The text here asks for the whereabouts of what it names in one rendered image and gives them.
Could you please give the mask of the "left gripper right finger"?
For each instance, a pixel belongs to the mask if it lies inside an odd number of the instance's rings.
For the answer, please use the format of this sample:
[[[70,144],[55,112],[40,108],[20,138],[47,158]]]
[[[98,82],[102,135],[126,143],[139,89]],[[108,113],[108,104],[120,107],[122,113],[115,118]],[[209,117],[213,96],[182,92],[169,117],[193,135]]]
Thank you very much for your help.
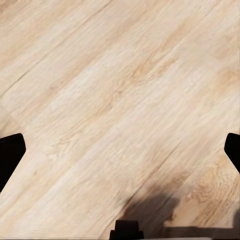
[[[224,151],[240,173],[240,135],[229,133],[227,135]]]

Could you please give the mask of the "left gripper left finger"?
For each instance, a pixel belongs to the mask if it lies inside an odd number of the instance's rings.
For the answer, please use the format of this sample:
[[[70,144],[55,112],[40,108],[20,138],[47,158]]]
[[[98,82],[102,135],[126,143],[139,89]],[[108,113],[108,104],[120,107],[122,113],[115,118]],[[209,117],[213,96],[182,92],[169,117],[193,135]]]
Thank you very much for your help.
[[[26,152],[21,133],[0,138],[0,193]]]

